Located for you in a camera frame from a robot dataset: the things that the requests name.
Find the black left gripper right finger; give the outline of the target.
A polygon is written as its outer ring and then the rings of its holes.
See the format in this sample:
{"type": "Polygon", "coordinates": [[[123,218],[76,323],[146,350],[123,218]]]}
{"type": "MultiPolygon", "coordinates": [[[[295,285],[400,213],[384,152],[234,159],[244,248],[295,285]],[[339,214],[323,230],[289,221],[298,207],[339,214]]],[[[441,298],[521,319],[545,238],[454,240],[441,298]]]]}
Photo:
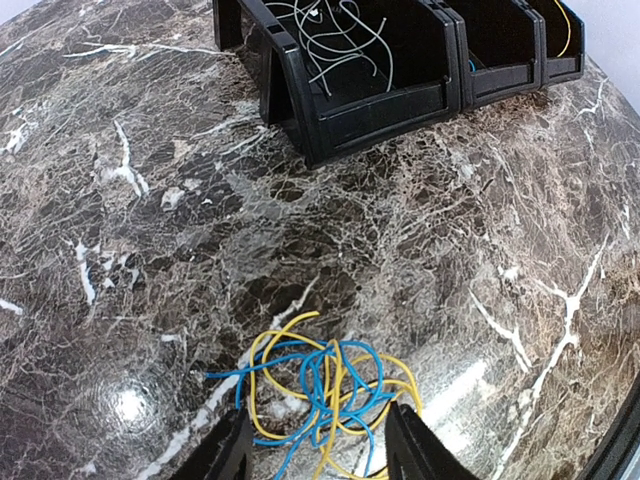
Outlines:
{"type": "Polygon", "coordinates": [[[390,403],[384,435],[391,480],[477,480],[408,404],[390,403]]]}

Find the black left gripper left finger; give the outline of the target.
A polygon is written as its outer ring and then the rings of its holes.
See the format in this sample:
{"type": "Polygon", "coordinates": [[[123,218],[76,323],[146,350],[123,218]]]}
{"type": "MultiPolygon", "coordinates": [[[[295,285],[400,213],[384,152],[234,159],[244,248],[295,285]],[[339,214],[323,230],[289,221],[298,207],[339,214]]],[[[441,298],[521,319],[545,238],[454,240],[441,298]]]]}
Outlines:
{"type": "Polygon", "coordinates": [[[227,412],[171,480],[250,479],[253,432],[247,409],[227,412]]]}

